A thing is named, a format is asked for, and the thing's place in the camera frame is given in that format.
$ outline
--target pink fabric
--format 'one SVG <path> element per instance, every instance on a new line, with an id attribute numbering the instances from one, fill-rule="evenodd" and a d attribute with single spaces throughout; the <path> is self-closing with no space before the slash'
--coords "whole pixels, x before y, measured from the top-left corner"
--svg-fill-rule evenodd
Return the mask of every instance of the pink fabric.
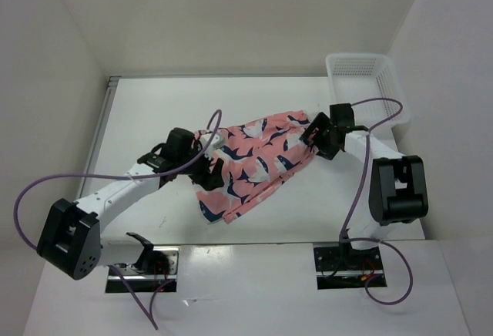
<path id="1" fill-rule="evenodd" d="M 205 191 L 194 185 L 204 217 L 231 223 L 307 165 L 316 150 L 299 138 L 309 124 L 304 112 L 290 111 L 221 129 L 226 144 L 214 161 L 224 160 L 224 187 Z"/>

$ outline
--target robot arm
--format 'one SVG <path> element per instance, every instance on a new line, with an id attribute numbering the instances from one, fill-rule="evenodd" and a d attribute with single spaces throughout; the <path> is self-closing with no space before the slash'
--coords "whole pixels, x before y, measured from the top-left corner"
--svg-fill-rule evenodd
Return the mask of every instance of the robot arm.
<path id="1" fill-rule="evenodd" d="M 133 242 L 111 245 L 101 240 L 101 232 L 134 203 L 174 180 L 178 173 L 161 174 L 196 157 L 209 138 L 207 134 L 195 140 L 193 133 L 175 128 L 166 143 L 140 157 L 121 180 L 74 202 L 55 202 L 39 239 L 38 254 L 75 280 L 84 278 L 98 265 L 135 263 L 134 267 L 145 271 L 154 261 L 164 260 L 156 257 L 159 252 L 153 250 L 153 244 L 138 234 L 127 233 Z M 211 159 L 223 142 L 223 137 L 215 135 L 203 156 L 179 174 L 189 176 L 204 190 L 221 187 L 223 161 L 218 159 L 211 170 Z"/>
<path id="2" fill-rule="evenodd" d="M 371 214 L 353 219 L 348 238 L 385 238 L 396 227 L 393 223 L 411 223 L 428 212 L 428 195 L 423 161 L 418 156 L 405 156 L 368 134 L 364 126 L 355 126 L 351 104 L 330 107 L 330 118 L 319 113 L 301 139 L 313 143 L 318 155 L 332 160 L 342 150 L 365 163 L 367 141 L 370 141 L 371 179 L 368 206 Z M 353 242 L 357 250 L 375 246 Z"/>

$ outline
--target cable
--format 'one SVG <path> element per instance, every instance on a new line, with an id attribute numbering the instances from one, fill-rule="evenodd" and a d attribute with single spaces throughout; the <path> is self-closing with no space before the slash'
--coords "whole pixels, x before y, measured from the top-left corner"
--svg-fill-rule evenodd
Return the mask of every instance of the cable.
<path id="1" fill-rule="evenodd" d="M 177 168 L 173 170 L 169 170 L 167 172 L 163 173 L 156 173 L 156 174 L 145 174 L 143 176 L 112 176 L 112 175 L 105 175 L 105 174 L 92 174 L 92 173 L 60 173 L 60 174 L 52 174 L 51 176 L 44 176 L 43 178 L 39 178 L 35 180 L 34 182 L 31 182 L 28 186 L 24 188 L 24 190 L 21 191 L 21 193 L 17 196 L 17 199 L 15 199 L 15 204 L 14 204 L 14 225 L 15 229 L 17 230 L 19 236 L 24 240 L 24 242 L 31 247 L 33 250 L 36 250 L 36 245 L 33 244 L 33 242 L 28 239 L 28 237 L 25 235 L 24 231 L 21 228 L 21 225 L 18 220 L 18 209 L 19 205 L 22 201 L 22 198 L 24 195 L 29 192 L 29 190 L 37 185 L 39 185 L 42 182 L 45 182 L 47 180 L 55 180 L 59 178 L 94 178 L 94 179 L 99 179 L 99 180 L 147 180 L 150 178 L 160 178 L 162 176 L 170 176 L 173 174 L 177 174 L 180 171 L 188 168 L 190 165 L 195 163 L 207 150 L 207 148 L 210 146 L 210 144 L 214 141 L 214 136 L 217 134 L 217 131 L 219 129 L 219 126 L 221 124 L 221 118 L 223 116 L 223 112 L 218 109 L 214 112 L 214 114 L 210 117 L 209 122 L 207 123 L 207 128 L 210 127 L 210 124 L 212 121 L 217 118 L 216 125 L 214 126 L 214 129 L 212 131 L 212 136 L 209 138 L 207 141 L 206 145 L 197 153 L 191 160 L 188 162 L 184 163 L 182 166 L 178 166 Z M 129 282 L 122 276 L 118 268 L 116 268 L 114 265 L 110 265 L 109 269 L 114 272 L 120 280 L 122 280 L 123 285 L 126 287 L 126 289 L 129 291 L 129 293 L 132 295 L 133 299 L 136 301 L 137 305 L 139 305 L 140 309 L 142 312 L 147 316 L 147 318 L 150 320 L 150 322 L 153 324 L 154 328 L 158 330 L 159 328 L 157 327 L 156 322 L 154 321 L 153 316 L 151 313 L 149 313 L 140 299 L 137 297 L 135 291 L 132 289 L 130 286 Z"/>
<path id="2" fill-rule="evenodd" d="M 366 270 L 366 265 L 365 263 L 368 263 L 371 267 L 371 272 L 366 275 L 364 272 Z M 363 263 L 363 268 L 361 269 L 361 280 L 364 281 L 364 280 L 367 280 L 368 278 L 370 278 L 371 276 L 373 276 L 375 274 L 375 266 L 373 265 L 373 263 L 370 261 L 370 259 L 366 259 L 366 261 Z"/>
<path id="3" fill-rule="evenodd" d="M 377 97 L 377 98 L 373 98 L 373 99 L 364 99 L 363 101 L 353 103 L 352 106 L 357 106 L 357 105 L 361 105 L 361 104 L 364 104 L 367 102 L 373 102 L 373 101 L 389 101 L 389 102 L 397 103 L 399 105 L 399 110 L 396 111 L 394 114 L 388 116 L 387 118 L 381 120 L 380 122 L 375 123 L 373 126 L 371 126 L 368 129 L 368 134 L 366 135 L 367 142 L 366 142 L 366 150 L 364 153 L 363 173 L 361 174 L 360 184 L 357 188 L 356 195 L 354 196 L 353 203 L 351 204 L 350 209 L 347 213 L 346 219 L 344 220 L 342 228 L 340 229 L 339 241 L 341 243 L 350 243 L 350 242 L 357 242 L 357 241 L 375 242 L 377 244 L 382 244 L 384 246 L 391 248 L 392 250 L 394 250 L 397 253 L 397 255 L 399 255 L 399 257 L 401 257 L 402 261 L 404 262 L 404 265 L 406 266 L 407 272 L 409 273 L 409 286 L 407 287 L 407 290 L 404 293 L 404 295 L 402 295 L 400 298 L 398 298 L 395 301 L 382 301 L 380 299 L 377 299 L 375 296 L 373 296 L 370 293 L 370 290 L 368 288 L 368 286 L 370 285 L 370 282 L 377 277 L 381 277 L 382 274 L 375 274 L 375 275 L 369 277 L 364 283 L 364 289 L 367 292 L 367 295 L 370 297 L 371 300 L 373 300 L 379 304 L 382 304 L 382 305 L 396 305 L 396 304 L 399 304 L 402 301 L 407 299 L 407 297 L 411 293 L 413 285 L 414 285 L 413 272 L 412 272 L 411 266 L 409 265 L 409 262 L 407 261 L 407 259 L 404 257 L 404 255 L 401 253 L 401 251 L 399 249 L 397 249 L 394 245 L 389 244 L 388 242 L 378 240 L 378 239 L 372 238 L 372 237 L 346 238 L 347 225 L 349 224 L 349 221 L 354 214 L 354 210 L 356 209 L 356 205 L 357 205 L 357 203 L 361 197 L 361 194 L 363 192 L 364 181 L 367 178 L 368 166 L 370 164 L 370 135 L 371 135 L 371 132 L 375 128 L 377 128 L 378 126 L 381 126 L 382 124 L 384 124 L 384 123 L 388 122 L 389 120 L 398 116 L 404 108 L 404 106 L 402 105 L 402 103 L 400 101 L 397 101 L 396 99 L 388 99 L 385 97 Z"/>
<path id="4" fill-rule="evenodd" d="M 153 304 L 154 304 L 154 299 L 156 298 L 156 295 L 161 291 L 162 288 L 164 288 L 167 284 L 173 282 L 174 280 L 164 280 L 164 282 L 157 287 L 157 289 L 154 290 L 153 295 L 151 296 L 151 301 L 149 302 L 149 315 L 150 317 L 154 320 L 153 316 Z"/>
<path id="5" fill-rule="evenodd" d="M 156 321 L 154 321 L 153 316 L 147 311 L 146 307 L 144 307 L 144 304 L 142 304 L 142 301 L 140 301 L 140 299 L 137 297 L 135 291 L 132 289 L 129 282 L 124 278 L 122 273 L 114 265 L 109 265 L 108 267 L 114 274 L 116 274 L 118 277 L 120 277 L 120 280 L 122 280 L 123 285 L 126 287 L 126 289 L 129 291 L 129 293 L 132 295 L 133 300 L 135 300 L 137 305 L 139 305 L 140 310 L 150 320 L 150 322 L 153 324 L 156 331 L 159 330 L 159 327 L 157 327 L 157 323 L 156 323 Z"/>
<path id="6" fill-rule="evenodd" d="M 326 276 L 326 275 L 324 274 L 324 272 L 321 270 L 320 272 L 322 273 L 322 278 L 323 278 L 324 280 L 328 280 L 329 278 L 334 277 L 334 276 L 337 274 L 337 272 L 339 271 L 340 265 L 343 263 L 343 261 L 344 261 L 344 260 L 343 260 L 343 258 L 342 258 L 342 256 L 341 256 L 341 257 L 340 257 L 340 260 L 337 262 L 336 269 L 334 269 L 334 272 L 332 272 L 332 273 L 331 273 L 331 274 L 329 274 L 328 276 Z"/>
<path id="7" fill-rule="evenodd" d="M 17 196 L 17 199 L 15 199 L 15 204 L 14 204 L 14 225 L 15 229 L 17 230 L 19 236 L 24 240 L 24 242 L 31 247 L 33 250 L 36 250 L 36 245 L 33 244 L 33 242 L 30 241 L 30 239 L 27 238 L 27 236 L 24 234 L 24 231 L 21 228 L 21 225 L 18 221 L 18 208 L 21 203 L 22 198 L 24 195 L 29 192 L 29 190 L 37 185 L 39 185 L 42 182 L 45 182 L 47 180 L 56 180 L 59 178 L 93 178 L 96 180 L 148 180 L 150 178 L 158 178 L 161 176 L 170 176 L 173 174 L 177 174 L 181 172 L 182 170 L 188 168 L 190 165 L 195 163 L 207 150 L 207 148 L 210 146 L 210 144 L 214 141 L 214 136 L 217 134 L 217 131 L 219 129 L 219 125 L 221 124 L 221 118 L 222 118 L 223 112 L 218 109 L 214 112 L 214 114 L 211 116 L 209 123 L 207 124 L 207 128 L 209 128 L 211 122 L 214 120 L 214 118 L 217 117 L 216 125 L 214 126 L 212 136 L 209 138 L 207 141 L 206 145 L 197 153 L 191 160 L 188 162 L 184 163 L 182 166 L 178 166 L 177 168 L 173 170 L 168 170 L 167 172 L 163 173 L 156 173 L 156 174 L 145 174 L 143 176 L 112 176 L 112 175 L 105 175 L 105 174 L 92 174 L 92 173 L 60 173 L 60 174 L 52 174 L 51 176 L 44 176 L 42 178 L 39 178 L 35 180 L 34 182 L 31 182 L 28 186 L 24 188 L 24 190 L 21 191 L 21 193 Z"/>

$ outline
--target basket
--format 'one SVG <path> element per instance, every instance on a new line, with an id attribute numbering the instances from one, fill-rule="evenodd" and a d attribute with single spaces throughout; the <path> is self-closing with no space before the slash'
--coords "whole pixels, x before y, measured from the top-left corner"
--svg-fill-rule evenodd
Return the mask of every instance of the basket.
<path id="1" fill-rule="evenodd" d="M 363 99 L 387 97 L 404 105 L 402 113 L 387 124 L 408 123 L 411 113 L 404 101 L 401 85 L 392 61 L 385 55 L 370 53 L 337 53 L 327 56 L 329 86 L 336 103 L 355 103 Z M 399 106 L 389 101 L 375 101 L 355 106 L 357 125 L 372 126 L 398 111 Z"/>

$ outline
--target white tabletop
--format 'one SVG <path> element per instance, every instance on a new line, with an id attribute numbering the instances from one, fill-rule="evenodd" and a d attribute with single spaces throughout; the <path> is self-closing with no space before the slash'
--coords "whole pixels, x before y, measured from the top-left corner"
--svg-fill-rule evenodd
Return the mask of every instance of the white tabletop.
<path id="1" fill-rule="evenodd" d="M 138 157 L 165 142 L 174 127 L 204 129 L 215 109 L 221 126 L 289 110 L 325 111 L 333 103 L 325 77 L 120 79 L 99 130 L 89 170 L 123 174 Z M 376 136 L 396 148 L 390 129 Z M 188 177 L 180 176 L 114 220 L 105 238 L 133 231 L 155 244 L 255 244 L 336 241 L 354 197 L 362 165 L 345 153 L 316 158 L 304 170 L 231 224 L 207 223 Z M 82 195 L 107 181 L 91 180 Z M 356 215 L 368 213 L 367 190 Z M 423 239 L 421 224 L 401 225 L 391 240 Z"/>
<path id="2" fill-rule="evenodd" d="M 409 260 L 414 290 L 392 307 L 363 288 L 317 290 L 311 244 L 181 247 L 176 292 L 156 297 L 158 332 L 128 294 L 104 293 L 106 268 L 74 281 L 46 264 L 24 335 L 469 335 L 439 243 L 395 245 Z M 381 257 L 387 287 L 371 292 L 395 300 L 407 288 L 406 268 L 388 247 Z M 149 304 L 151 294 L 138 296 Z"/>

